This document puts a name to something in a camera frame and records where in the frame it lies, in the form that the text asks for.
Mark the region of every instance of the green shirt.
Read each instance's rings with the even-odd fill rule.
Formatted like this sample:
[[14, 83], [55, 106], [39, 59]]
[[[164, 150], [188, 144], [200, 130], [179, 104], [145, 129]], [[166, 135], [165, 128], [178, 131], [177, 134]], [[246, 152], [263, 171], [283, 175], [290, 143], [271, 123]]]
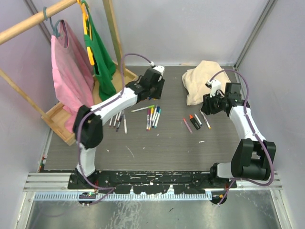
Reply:
[[81, 3], [85, 4], [89, 15], [89, 21], [86, 21], [87, 28], [89, 28], [89, 25], [91, 25], [92, 31], [92, 40], [90, 39], [89, 35], [84, 34], [85, 45], [86, 47], [90, 47], [92, 50], [94, 59], [94, 73], [100, 83], [99, 96], [102, 101], [105, 101], [116, 94], [115, 87], [111, 82], [112, 76], [116, 71], [116, 65], [110, 58], [99, 34], [94, 27], [88, 4], [84, 0], [82, 0]]

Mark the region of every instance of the black marker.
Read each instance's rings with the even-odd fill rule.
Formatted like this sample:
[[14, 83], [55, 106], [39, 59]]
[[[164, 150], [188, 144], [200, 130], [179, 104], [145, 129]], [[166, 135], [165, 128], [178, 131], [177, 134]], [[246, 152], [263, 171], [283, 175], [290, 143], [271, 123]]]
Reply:
[[198, 122], [196, 121], [196, 119], [190, 115], [190, 121], [191, 123], [195, 126], [196, 130], [199, 130], [200, 129], [200, 126], [198, 124]]
[[116, 132], [119, 131], [119, 128], [120, 128], [120, 125], [121, 125], [121, 121], [122, 121], [122, 115], [121, 115], [121, 117], [119, 119], [118, 126], [116, 127], [116, 130], [115, 130]]

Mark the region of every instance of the gray table surface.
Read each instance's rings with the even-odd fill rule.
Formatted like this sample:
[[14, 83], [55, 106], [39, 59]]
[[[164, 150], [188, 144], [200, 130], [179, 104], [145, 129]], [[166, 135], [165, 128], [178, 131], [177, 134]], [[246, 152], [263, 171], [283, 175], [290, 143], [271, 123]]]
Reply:
[[[208, 129], [199, 109], [186, 105], [187, 91], [182, 75], [191, 66], [168, 66], [165, 68], [165, 85], [161, 100], [142, 101], [126, 109], [128, 134], [123, 125], [119, 132], [105, 124], [104, 139], [98, 146], [95, 165], [97, 169], [111, 170], [209, 170], [215, 162], [229, 162], [239, 143], [238, 135], [225, 112], [207, 116], [211, 125]], [[130, 67], [136, 74], [144, 74], [147, 67]], [[235, 75], [228, 73], [232, 82]], [[146, 131], [147, 111], [131, 113], [131, 110], [151, 104], [162, 109], [158, 127]], [[197, 113], [203, 126], [195, 130], [189, 115]], [[187, 130], [182, 118], [186, 118], [193, 134]], [[53, 134], [47, 170], [72, 170], [77, 165], [76, 145], [67, 146]]]

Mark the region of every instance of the black mounting plate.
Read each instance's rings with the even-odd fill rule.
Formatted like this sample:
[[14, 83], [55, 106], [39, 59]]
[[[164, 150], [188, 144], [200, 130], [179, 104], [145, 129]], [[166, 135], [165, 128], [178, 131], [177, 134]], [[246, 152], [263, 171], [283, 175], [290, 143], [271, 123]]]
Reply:
[[[170, 185], [173, 185], [175, 194], [205, 193], [205, 188], [225, 188], [229, 184], [228, 179], [211, 181], [207, 171], [95, 171], [88, 179], [100, 187], [115, 187], [117, 194], [129, 194], [133, 187], [135, 194], [166, 193]], [[71, 173], [68, 189], [93, 189], [87, 184], [81, 174], [75, 170]]]

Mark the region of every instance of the hanger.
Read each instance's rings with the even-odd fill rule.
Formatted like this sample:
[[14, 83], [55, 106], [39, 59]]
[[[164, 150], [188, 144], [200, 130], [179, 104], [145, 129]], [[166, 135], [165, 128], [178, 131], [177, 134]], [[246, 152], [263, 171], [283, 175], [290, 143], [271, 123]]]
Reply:
[[65, 25], [65, 21], [64, 20], [58, 20], [55, 23], [54, 30], [53, 30], [53, 35], [56, 36], [57, 26], [58, 26], [59, 22], [62, 22], [62, 28], [63, 28], [64, 32], [66, 33], [64, 47], [67, 48], [67, 45], [68, 45], [68, 35], [67, 35], [67, 29], [66, 29], [66, 25]]
[[[48, 21], [46, 9], [47, 9], [47, 8], [44, 6], [44, 7], [43, 7], [43, 16], [44, 16], [45, 21]], [[59, 38], [59, 37], [61, 36], [61, 34], [58, 32], [57, 26], [56, 26], [56, 27], [53, 26], [52, 18], [51, 18], [51, 17], [50, 17], [50, 25], [51, 25], [51, 27], [52, 27], [52, 29], [53, 29], [53, 35], [56, 36], [56, 38]]]
[[[83, 25], [83, 29], [84, 29], [84, 35], [88, 35], [89, 32], [89, 37], [92, 41], [92, 29], [91, 29], [91, 25], [89, 22], [89, 15], [86, 12], [86, 4], [83, 1], [77, 0], [77, 3], [80, 5], [81, 7], [81, 13], [82, 13], [82, 25]], [[94, 65], [94, 59], [93, 59], [93, 52], [92, 49], [90, 47], [87, 47], [87, 53], [88, 53], [88, 58], [89, 58], [89, 62], [91, 65]]]

